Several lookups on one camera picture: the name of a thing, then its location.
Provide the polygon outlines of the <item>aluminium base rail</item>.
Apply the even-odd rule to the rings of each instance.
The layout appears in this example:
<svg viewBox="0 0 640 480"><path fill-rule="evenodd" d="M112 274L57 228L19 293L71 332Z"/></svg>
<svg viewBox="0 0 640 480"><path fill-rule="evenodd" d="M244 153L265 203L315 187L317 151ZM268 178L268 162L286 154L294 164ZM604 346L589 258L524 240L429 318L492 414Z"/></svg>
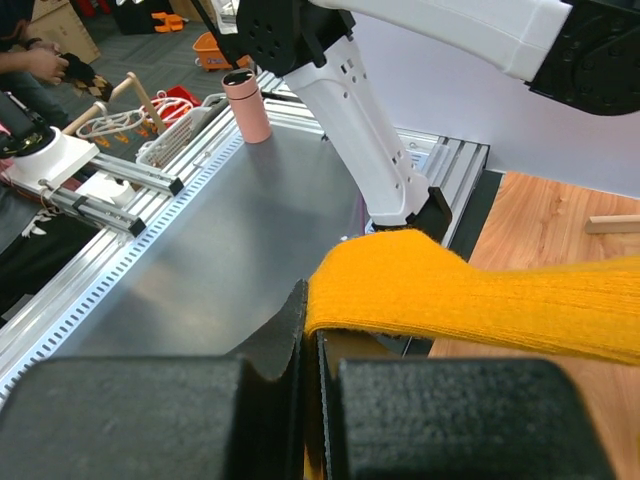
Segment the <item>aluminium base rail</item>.
<svg viewBox="0 0 640 480"><path fill-rule="evenodd" d="M1 332L1 392L52 356L221 355L265 324L337 243L373 229L310 111L263 75L272 134L222 111L165 168L176 197L128 204L136 238L100 232Z"/></svg>

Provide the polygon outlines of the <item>aluminium extrusion fixture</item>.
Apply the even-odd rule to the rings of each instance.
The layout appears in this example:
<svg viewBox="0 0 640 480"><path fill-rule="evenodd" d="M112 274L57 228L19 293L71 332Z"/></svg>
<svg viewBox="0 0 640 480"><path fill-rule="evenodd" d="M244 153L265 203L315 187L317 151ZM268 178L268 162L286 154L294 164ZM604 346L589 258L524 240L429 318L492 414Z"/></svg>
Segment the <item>aluminium extrusion fixture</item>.
<svg viewBox="0 0 640 480"><path fill-rule="evenodd" d="M44 206L134 237L146 228L126 211L137 187L167 197L183 190L176 176L105 155L48 125L9 93L1 94L1 181Z"/></svg>

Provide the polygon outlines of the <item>wooden drying rack frame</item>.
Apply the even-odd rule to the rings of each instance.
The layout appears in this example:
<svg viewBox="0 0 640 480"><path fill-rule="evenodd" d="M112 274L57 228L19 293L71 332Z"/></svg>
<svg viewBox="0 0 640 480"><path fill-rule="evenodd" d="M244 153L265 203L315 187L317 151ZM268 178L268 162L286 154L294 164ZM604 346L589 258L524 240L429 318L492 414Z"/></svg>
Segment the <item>wooden drying rack frame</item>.
<svg viewBox="0 0 640 480"><path fill-rule="evenodd" d="M640 232L639 215L591 216L585 224L587 234L627 234Z"/></svg>

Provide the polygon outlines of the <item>pink cylindrical bottle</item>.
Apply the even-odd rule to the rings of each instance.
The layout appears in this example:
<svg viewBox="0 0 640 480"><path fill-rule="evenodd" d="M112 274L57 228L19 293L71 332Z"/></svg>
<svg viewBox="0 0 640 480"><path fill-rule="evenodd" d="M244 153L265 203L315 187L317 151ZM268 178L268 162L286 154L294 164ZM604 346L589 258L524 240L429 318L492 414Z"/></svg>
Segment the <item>pink cylindrical bottle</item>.
<svg viewBox="0 0 640 480"><path fill-rule="evenodd" d="M248 68L233 70L221 83L244 141L258 144L267 140L272 130L255 73Z"/></svg>

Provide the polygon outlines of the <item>small wooden stand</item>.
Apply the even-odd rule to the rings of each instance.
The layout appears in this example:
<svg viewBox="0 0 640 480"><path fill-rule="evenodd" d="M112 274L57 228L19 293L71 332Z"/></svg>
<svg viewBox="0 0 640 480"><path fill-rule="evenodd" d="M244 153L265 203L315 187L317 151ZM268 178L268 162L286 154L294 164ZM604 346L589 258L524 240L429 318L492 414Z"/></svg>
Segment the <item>small wooden stand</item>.
<svg viewBox="0 0 640 480"><path fill-rule="evenodd" d="M82 139L93 139L128 133L148 123L158 134L168 129L138 75L129 71L113 88L108 101L95 100L62 132L79 135Z"/></svg>

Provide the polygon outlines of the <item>mustard yellow sock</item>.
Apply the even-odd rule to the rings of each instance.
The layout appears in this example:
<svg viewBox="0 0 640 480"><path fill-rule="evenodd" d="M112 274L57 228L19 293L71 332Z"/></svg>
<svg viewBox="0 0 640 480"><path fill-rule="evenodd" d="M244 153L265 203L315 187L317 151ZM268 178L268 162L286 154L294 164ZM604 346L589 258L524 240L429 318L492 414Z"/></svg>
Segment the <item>mustard yellow sock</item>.
<svg viewBox="0 0 640 480"><path fill-rule="evenodd" d="M336 246L312 275L305 332L450 338L639 363L639 259L473 267L416 230Z"/></svg>

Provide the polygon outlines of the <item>white perforated basket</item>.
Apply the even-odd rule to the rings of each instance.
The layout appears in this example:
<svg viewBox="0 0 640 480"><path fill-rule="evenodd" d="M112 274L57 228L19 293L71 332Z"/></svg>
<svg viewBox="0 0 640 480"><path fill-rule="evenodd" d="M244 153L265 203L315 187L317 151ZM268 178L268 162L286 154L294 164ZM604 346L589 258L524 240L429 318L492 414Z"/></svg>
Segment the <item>white perforated basket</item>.
<svg viewBox="0 0 640 480"><path fill-rule="evenodd" d="M177 120L156 140L145 143L135 162L163 170L214 120L229 109L227 101L211 107L196 107Z"/></svg>

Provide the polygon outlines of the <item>person in dark shirt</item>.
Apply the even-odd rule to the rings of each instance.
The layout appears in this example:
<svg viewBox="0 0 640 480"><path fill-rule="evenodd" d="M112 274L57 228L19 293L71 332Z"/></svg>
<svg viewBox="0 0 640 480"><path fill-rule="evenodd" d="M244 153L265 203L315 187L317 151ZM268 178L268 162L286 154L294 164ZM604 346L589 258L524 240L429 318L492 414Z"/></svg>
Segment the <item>person in dark shirt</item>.
<svg viewBox="0 0 640 480"><path fill-rule="evenodd" d="M72 117L44 84L67 79L69 56L52 41L31 32L35 1L1 2L1 90L63 130Z"/></svg>

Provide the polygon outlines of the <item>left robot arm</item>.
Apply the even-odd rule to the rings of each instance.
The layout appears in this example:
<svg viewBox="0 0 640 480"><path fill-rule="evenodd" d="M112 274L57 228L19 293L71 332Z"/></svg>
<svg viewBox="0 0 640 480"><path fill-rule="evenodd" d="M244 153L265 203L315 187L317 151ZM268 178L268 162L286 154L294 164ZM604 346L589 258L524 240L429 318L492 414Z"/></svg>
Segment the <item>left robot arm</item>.
<svg viewBox="0 0 640 480"><path fill-rule="evenodd" d="M452 212L377 100L353 36L363 14L465 51L596 116L639 109L635 1L243 1L235 49L282 78L323 127L377 230L442 240Z"/></svg>

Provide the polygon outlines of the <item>orange plastic bucket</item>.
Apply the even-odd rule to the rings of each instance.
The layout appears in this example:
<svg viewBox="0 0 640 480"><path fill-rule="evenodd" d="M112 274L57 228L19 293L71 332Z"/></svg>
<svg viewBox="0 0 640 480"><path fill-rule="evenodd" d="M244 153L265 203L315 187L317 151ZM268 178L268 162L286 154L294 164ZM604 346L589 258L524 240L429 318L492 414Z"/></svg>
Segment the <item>orange plastic bucket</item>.
<svg viewBox="0 0 640 480"><path fill-rule="evenodd" d="M231 71L234 69L218 48L216 40L210 32L200 35L192 49L196 55L195 64L204 71Z"/></svg>

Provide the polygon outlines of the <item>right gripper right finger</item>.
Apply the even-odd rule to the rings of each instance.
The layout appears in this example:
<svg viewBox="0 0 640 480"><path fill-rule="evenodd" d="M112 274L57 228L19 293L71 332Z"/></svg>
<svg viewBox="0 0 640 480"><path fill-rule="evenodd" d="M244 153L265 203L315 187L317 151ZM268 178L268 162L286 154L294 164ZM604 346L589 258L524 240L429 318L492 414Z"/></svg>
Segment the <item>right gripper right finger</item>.
<svg viewBox="0 0 640 480"><path fill-rule="evenodd" d="M611 479L583 397L536 358L400 358L315 337L329 479Z"/></svg>

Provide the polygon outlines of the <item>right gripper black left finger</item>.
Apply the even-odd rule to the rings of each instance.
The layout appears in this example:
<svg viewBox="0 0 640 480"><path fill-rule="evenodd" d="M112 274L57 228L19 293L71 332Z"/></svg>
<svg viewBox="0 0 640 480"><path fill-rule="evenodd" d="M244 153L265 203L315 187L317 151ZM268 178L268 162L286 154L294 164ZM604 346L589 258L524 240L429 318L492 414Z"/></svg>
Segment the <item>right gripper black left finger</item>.
<svg viewBox="0 0 640 480"><path fill-rule="evenodd" d="M307 284L224 355L40 362L1 411L5 479L299 479Z"/></svg>

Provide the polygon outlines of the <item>cardboard box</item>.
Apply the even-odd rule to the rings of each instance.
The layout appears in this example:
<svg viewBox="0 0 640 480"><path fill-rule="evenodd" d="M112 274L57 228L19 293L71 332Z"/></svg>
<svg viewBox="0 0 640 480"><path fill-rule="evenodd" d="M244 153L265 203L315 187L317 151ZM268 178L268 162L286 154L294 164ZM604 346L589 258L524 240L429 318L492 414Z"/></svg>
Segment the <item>cardboard box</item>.
<svg viewBox="0 0 640 480"><path fill-rule="evenodd" d="M101 53L70 1L2 1L1 21L9 21L14 10L31 15L28 32L56 43L62 53L72 53L85 63Z"/></svg>

